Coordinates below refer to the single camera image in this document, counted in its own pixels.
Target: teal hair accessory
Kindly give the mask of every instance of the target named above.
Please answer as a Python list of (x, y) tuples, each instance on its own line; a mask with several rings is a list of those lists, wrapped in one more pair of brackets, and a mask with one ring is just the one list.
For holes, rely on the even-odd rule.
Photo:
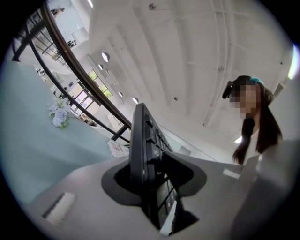
[(259, 80), (259, 78), (257, 78), (257, 77), (250, 77), (250, 81), (253, 81), (256, 83), (261, 83), (264, 86), (263, 82), (261, 80)]

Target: white vent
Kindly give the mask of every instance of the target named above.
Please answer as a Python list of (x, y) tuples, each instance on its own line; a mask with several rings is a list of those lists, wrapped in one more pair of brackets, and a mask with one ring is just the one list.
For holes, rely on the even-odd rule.
[(278, 96), (278, 94), (282, 91), (284, 87), (281, 84), (278, 84), (275, 92), (274, 92), (274, 97), (276, 98)]

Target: paper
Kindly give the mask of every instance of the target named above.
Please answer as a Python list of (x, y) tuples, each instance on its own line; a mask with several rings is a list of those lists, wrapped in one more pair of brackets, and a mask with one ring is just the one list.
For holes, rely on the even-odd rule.
[(112, 152), (112, 155), (115, 158), (120, 158), (129, 155), (129, 148), (124, 147), (123, 145), (113, 140), (109, 140), (107, 144), (109, 146), (110, 151)]

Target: metal railing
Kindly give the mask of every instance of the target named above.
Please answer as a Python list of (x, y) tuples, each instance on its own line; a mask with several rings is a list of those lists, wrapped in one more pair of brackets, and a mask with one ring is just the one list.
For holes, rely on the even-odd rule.
[[(111, 101), (102, 93), (102, 91), (97, 87), (97, 85), (90, 79), (88, 74), (84, 71), (83, 67), (80, 65), (72, 51), (70, 50), (69, 46), (67, 45), (66, 41), (64, 40), (63, 36), (61, 35), (60, 31), (58, 30), (54, 18), (48, 8), (47, 4), (43, 4), (41, 7), (41, 21), (34, 25), (34, 27), (29, 32), (27, 23), (25, 24), (25, 32), (26, 36), (21, 41), (21, 45), (18, 49), (15, 49), (13, 46), (13, 53), (14, 56), (12, 58), (13, 61), (19, 61), (19, 58), (22, 52), (25, 50), (26, 46), (29, 44), (32, 48), (32, 51), (37, 58), (39, 64), (46, 72), (48, 77), (54, 83), (54, 85), (61, 91), (61, 93), (68, 98), (68, 100), (74, 104), (78, 109), (80, 109), (86, 116), (96, 122), (98, 125), (102, 126), (104, 129), (109, 131), (110, 133), (114, 134), (112, 140), (117, 140), (118, 138), (126, 141), (129, 143), (129, 140), (122, 137), (121, 135), (127, 130), (131, 129), (130, 121), (111, 103)], [(62, 87), (62, 85), (58, 82), (58, 80), (54, 77), (50, 69), (44, 63), (43, 59), (41, 58), (37, 46), (33, 43), (33, 38), (41, 32), (43, 28), (47, 28), (48, 33), (52, 39), (51, 45), (55, 45), (55, 48), (58, 49), (61, 57), (67, 63), (69, 68), (73, 71), (73, 73), (77, 76), (79, 81), (85, 86), (85, 88), (91, 93), (93, 96), (93, 100), (99, 105), (103, 105), (115, 118), (117, 118), (124, 126), (120, 128), (117, 132), (111, 130), (107, 127), (104, 123), (98, 120), (95, 116), (93, 116), (90, 112), (88, 112), (84, 107), (80, 105), (69, 93)]]

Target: ceiling light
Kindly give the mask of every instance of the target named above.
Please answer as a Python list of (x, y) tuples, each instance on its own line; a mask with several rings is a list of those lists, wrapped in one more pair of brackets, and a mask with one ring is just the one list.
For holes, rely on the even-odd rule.
[(88, 0), (88, 2), (90, 4), (90, 6), (93, 7), (93, 4), (92, 4), (91, 0)]
[(108, 54), (108, 53), (106, 53), (106, 52), (103, 52), (103, 53), (102, 53), (102, 57), (103, 57), (103, 59), (104, 59), (104, 61), (105, 61), (105, 62), (108, 62), (108, 61), (109, 61), (109, 59), (110, 59), (110, 56), (109, 56), (109, 54)]
[(136, 104), (139, 103), (139, 99), (138, 99), (137, 97), (133, 97), (132, 100), (133, 100)]
[(293, 79), (299, 70), (299, 51), (295, 45), (293, 45), (292, 63), (288, 73), (288, 78)]
[(236, 144), (239, 144), (240, 142), (242, 141), (242, 137), (240, 136), (237, 140), (235, 140), (234, 142), (236, 143)]

